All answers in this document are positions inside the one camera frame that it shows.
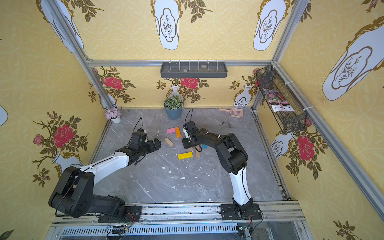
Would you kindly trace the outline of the amber orange block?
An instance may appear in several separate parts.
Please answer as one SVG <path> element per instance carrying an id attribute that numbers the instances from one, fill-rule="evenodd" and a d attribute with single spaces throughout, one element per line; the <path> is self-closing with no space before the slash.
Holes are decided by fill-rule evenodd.
<path id="1" fill-rule="evenodd" d="M 179 127 L 175 127 L 175 133 L 177 135 L 177 138 L 181 138 L 182 135 L 181 135 L 181 131 L 180 131 L 180 128 Z"/>

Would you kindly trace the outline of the pink block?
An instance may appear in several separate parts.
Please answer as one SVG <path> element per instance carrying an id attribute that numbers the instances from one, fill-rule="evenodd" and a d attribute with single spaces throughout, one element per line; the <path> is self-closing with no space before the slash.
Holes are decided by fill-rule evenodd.
<path id="1" fill-rule="evenodd" d="M 175 132 L 176 132 L 175 128 L 167 129 L 167 134 L 171 134 L 171 133 L 175 133 Z"/>

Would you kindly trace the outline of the yellow block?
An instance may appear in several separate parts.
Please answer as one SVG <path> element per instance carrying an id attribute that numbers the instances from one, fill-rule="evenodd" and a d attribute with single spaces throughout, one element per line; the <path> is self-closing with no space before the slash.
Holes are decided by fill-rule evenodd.
<path id="1" fill-rule="evenodd" d="M 178 159 L 179 160 L 184 160 L 184 159 L 188 159 L 188 158 L 192 158 L 192 157 L 193 157 L 193 153 L 192 152 L 183 153 L 183 154 L 179 154 L 178 155 Z"/>

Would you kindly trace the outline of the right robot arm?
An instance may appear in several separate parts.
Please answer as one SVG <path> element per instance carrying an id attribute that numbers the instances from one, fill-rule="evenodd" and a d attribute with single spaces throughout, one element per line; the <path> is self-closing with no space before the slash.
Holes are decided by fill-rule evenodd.
<path id="1" fill-rule="evenodd" d="M 236 135 L 219 135 L 203 128 L 198 129 L 193 121 L 183 125 L 183 132 L 185 137 L 182 143 L 185 149 L 206 145 L 216 150 L 222 167 L 230 174 L 233 203 L 241 215 L 247 215 L 254 204 L 246 177 L 249 157 Z"/>

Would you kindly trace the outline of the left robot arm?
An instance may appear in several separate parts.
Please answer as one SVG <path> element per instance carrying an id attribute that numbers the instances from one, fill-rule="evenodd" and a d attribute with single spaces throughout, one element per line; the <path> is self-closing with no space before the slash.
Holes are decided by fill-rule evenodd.
<path id="1" fill-rule="evenodd" d="M 111 156 L 81 168 L 66 168 L 50 196 L 49 206 L 73 218 L 104 214 L 123 220 L 127 214 L 125 202 L 118 197 L 95 195 L 94 186 L 112 173 L 138 164 L 146 155 L 160 148 L 160 140 L 149 140 L 146 131 L 138 129 L 132 133 L 128 145 Z"/>

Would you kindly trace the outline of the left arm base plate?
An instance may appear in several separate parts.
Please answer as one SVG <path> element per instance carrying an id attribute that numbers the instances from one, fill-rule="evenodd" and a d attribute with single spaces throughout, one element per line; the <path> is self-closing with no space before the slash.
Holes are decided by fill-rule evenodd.
<path id="1" fill-rule="evenodd" d="M 100 215 L 98 223 L 138 223 L 141 213 L 142 206 L 125 206 L 124 210 L 120 211 L 117 216 Z"/>

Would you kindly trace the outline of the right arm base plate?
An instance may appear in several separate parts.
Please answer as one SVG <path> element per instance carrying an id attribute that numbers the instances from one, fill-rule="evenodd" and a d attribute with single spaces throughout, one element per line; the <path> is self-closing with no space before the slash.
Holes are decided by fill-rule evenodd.
<path id="1" fill-rule="evenodd" d="M 222 220 L 261 220 L 263 218 L 259 205 L 251 202 L 242 206 L 222 204 L 219 213 Z"/>

